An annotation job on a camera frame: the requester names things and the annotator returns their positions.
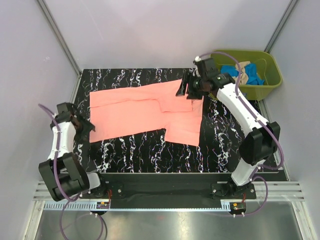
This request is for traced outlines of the pink t shirt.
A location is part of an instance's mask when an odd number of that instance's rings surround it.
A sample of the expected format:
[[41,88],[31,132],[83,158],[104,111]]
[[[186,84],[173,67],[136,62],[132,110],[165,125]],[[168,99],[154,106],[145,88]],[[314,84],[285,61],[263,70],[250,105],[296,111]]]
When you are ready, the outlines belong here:
[[90,143],[164,129],[166,142],[198,146],[203,101],[176,96],[181,82],[91,92]]

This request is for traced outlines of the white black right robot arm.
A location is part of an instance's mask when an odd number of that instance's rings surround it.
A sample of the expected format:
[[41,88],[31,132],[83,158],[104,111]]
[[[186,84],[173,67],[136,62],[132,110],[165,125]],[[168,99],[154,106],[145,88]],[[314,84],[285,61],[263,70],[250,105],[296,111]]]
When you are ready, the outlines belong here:
[[245,193],[255,173],[280,148],[281,128],[250,105],[239,89],[240,78],[221,73],[213,58],[197,56],[193,63],[195,70],[183,75],[176,96],[199,100],[206,94],[213,94],[235,117],[245,136],[239,146],[240,161],[230,179],[212,191],[215,197],[236,199]]

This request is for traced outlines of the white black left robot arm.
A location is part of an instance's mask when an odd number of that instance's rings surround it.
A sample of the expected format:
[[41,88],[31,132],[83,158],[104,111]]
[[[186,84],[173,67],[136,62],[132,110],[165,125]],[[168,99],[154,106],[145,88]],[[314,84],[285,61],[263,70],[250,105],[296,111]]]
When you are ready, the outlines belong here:
[[38,165],[38,171],[47,190],[56,202],[76,201],[76,195],[91,192],[97,198],[108,193],[108,186],[96,172],[87,173],[74,153],[74,142],[87,141],[95,126],[77,113],[73,103],[58,104],[57,114],[38,104],[51,119],[52,147],[46,161]]

